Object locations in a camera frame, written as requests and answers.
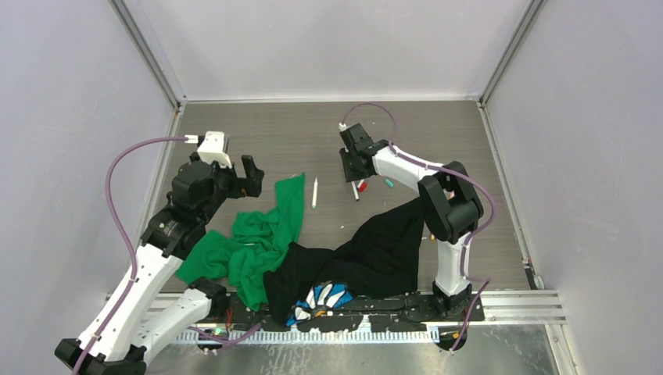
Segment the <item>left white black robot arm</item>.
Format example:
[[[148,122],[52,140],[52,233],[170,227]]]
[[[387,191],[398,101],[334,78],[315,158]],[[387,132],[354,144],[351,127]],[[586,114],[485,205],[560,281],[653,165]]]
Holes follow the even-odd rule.
[[[146,314],[165,283],[206,233],[228,198],[257,198],[264,171],[242,156],[245,177],[233,166],[194,152],[181,166],[168,203],[149,221],[134,261],[95,320],[76,338],[64,338],[55,356],[75,374],[143,374],[179,334],[206,319],[221,321],[230,307],[226,288],[200,277],[152,318]]]

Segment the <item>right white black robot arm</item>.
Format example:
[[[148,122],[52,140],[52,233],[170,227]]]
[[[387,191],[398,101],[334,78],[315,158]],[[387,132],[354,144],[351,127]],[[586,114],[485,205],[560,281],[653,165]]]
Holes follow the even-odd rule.
[[[344,143],[339,154],[347,181],[382,176],[419,194],[425,225],[437,243],[434,310],[442,320],[455,320],[471,300],[470,236],[484,213],[474,185],[466,178],[466,169],[459,162],[429,162],[386,140],[374,141],[359,123],[340,123],[339,134]]]

